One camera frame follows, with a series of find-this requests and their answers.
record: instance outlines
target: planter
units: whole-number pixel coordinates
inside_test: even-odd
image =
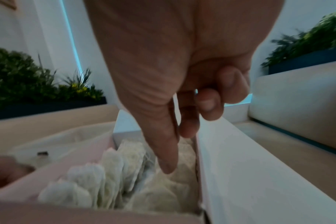
[[[269,66],[269,75],[289,70],[305,68],[314,65],[336,61],[336,48],[315,51],[297,58],[293,58],[276,65]]]
[[[70,110],[81,107],[91,107],[106,104],[105,97],[99,101],[69,101],[69,102],[52,102],[44,104],[15,104],[0,110],[0,119],[8,119],[14,117],[23,117],[35,114],[55,112],[60,110]]]

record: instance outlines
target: pink box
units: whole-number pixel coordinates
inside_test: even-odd
[[[201,119],[196,138],[201,212],[138,214],[42,205],[29,201],[71,166],[97,161],[104,150],[140,132],[120,111],[113,136],[79,148],[61,161],[0,190],[0,224],[336,224],[336,202],[224,118]]]

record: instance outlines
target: green plant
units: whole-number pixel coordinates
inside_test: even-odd
[[[91,74],[74,77],[69,85],[54,85],[55,72],[36,65],[21,52],[8,52],[0,48],[0,108],[11,104],[40,104],[70,100],[100,100],[103,92],[95,86],[87,87]]]
[[[322,20],[308,32],[298,35],[283,34],[281,39],[271,41],[277,48],[266,58],[263,67],[297,58],[314,51],[321,51],[336,47],[336,12],[324,16]]]

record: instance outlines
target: fingernail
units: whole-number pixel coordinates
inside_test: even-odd
[[[223,82],[222,84],[224,85],[224,87],[231,88],[232,86],[234,86],[237,75],[238,75],[237,72],[226,75],[226,78],[222,79],[222,82]]]
[[[197,104],[199,106],[199,109],[206,112],[212,111],[216,106],[215,101],[213,99],[198,101]]]
[[[165,173],[165,174],[169,174],[169,173],[174,171],[171,168],[171,166],[167,162],[165,162],[164,160],[158,159],[158,164],[160,165],[163,173]]]

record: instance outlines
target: beige couch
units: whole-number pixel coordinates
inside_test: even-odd
[[[67,129],[116,121],[116,105],[100,105],[73,110],[0,120],[0,155],[11,148]]]
[[[336,62],[260,77],[251,103],[224,117],[336,201]]]

